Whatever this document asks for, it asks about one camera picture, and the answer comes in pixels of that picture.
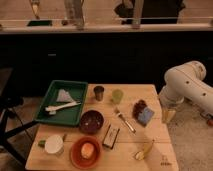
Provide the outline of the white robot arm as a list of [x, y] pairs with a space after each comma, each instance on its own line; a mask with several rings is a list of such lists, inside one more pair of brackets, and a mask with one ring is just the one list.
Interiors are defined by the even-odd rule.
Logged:
[[205, 76], [206, 68], [199, 61], [190, 61], [165, 72], [165, 85], [158, 95], [163, 123], [171, 121], [176, 107], [182, 104], [185, 98], [195, 103], [213, 120], [213, 87], [204, 82]]

